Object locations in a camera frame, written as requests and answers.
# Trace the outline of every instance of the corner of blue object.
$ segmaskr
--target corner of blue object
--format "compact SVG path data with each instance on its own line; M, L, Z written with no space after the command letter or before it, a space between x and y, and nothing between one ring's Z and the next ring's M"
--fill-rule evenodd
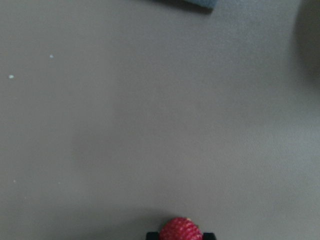
M201 7L205 7L208 9L213 9L216 5L217 0L185 0L192 4L197 4Z

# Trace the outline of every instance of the gray table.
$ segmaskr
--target gray table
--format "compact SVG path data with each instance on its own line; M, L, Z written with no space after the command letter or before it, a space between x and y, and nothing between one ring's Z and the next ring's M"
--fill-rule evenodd
M318 240L319 1L270 2L1 1L0 239Z

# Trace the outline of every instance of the red raspberry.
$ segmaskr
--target red raspberry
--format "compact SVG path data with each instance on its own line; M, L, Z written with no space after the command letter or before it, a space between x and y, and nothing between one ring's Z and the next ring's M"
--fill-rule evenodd
M177 217L162 228L159 240L202 240L202 233L189 218Z

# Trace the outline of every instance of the blue cloth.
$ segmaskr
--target blue cloth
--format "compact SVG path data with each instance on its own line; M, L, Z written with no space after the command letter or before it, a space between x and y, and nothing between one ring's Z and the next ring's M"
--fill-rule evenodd
M213 9L217 0L185 0L189 3L197 4L201 7Z

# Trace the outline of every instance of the blue object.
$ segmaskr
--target blue object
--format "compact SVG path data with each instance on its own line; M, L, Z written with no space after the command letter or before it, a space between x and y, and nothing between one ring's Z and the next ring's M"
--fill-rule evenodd
M192 4L197 4L201 7L205 7L208 9L213 9L216 5L217 0L185 0Z

